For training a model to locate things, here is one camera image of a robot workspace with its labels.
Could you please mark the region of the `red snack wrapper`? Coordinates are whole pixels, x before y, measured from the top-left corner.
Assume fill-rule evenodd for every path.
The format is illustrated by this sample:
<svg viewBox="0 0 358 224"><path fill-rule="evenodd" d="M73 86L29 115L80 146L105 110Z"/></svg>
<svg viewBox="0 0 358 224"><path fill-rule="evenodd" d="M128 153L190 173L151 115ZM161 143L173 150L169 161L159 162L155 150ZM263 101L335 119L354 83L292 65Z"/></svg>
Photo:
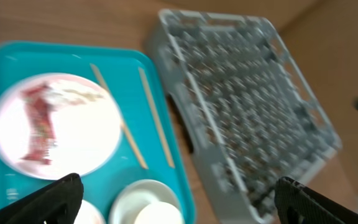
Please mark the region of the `red snack wrapper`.
<svg viewBox="0 0 358 224"><path fill-rule="evenodd" d="M51 122L52 106L47 102L44 93L49 90L46 83L21 91L24 110L30 124L29 151L22 158L50 165L49 150L55 146L56 139Z"/></svg>

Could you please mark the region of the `cream plastic cup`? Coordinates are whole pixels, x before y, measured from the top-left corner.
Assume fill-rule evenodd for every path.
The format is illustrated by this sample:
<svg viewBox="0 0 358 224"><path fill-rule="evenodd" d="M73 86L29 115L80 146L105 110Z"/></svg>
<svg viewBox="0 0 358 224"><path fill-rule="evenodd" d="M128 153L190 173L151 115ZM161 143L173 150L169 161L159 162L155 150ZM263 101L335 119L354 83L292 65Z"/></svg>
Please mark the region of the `cream plastic cup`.
<svg viewBox="0 0 358 224"><path fill-rule="evenodd" d="M144 207L133 224L184 224L181 211L167 202L154 202Z"/></svg>

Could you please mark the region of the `pink bowl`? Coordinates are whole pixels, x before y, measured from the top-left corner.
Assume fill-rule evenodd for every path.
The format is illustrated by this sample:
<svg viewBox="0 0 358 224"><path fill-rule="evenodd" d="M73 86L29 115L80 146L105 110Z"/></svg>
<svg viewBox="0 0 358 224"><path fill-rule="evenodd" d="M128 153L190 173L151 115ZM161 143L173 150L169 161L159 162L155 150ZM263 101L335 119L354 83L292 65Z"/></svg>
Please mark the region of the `pink bowl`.
<svg viewBox="0 0 358 224"><path fill-rule="evenodd" d="M93 204L82 200L74 224L106 224L106 221Z"/></svg>

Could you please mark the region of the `white tissue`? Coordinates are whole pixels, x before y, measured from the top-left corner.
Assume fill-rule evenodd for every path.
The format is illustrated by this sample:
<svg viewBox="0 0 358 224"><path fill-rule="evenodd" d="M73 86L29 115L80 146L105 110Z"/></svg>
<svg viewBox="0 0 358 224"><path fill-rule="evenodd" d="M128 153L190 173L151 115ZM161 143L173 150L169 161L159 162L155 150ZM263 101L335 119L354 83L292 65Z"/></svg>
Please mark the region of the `white tissue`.
<svg viewBox="0 0 358 224"><path fill-rule="evenodd" d="M48 104L54 107L81 105L104 98L100 91L68 80L57 80L49 83L42 96Z"/></svg>

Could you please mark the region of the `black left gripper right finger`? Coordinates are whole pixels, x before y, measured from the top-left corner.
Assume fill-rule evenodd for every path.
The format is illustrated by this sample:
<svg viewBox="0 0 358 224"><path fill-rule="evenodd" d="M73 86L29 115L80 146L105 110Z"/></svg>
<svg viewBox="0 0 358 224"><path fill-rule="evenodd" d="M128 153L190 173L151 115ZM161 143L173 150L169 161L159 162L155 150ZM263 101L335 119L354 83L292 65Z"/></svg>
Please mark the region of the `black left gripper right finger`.
<svg viewBox="0 0 358 224"><path fill-rule="evenodd" d="M275 184L281 224L358 224L358 214L305 185L282 177Z"/></svg>

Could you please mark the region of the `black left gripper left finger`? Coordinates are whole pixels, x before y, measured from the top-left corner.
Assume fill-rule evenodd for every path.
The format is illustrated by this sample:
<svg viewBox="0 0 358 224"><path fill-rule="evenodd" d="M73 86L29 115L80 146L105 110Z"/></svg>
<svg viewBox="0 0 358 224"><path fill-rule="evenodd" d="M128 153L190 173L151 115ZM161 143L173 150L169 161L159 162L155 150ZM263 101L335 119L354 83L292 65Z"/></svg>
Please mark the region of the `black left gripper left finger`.
<svg viewBox="0 0 358 224"><path fill-rule="evenodd" d="M0 224L73 224L83 193L79 174L68 174L0 209Z"/></svg>

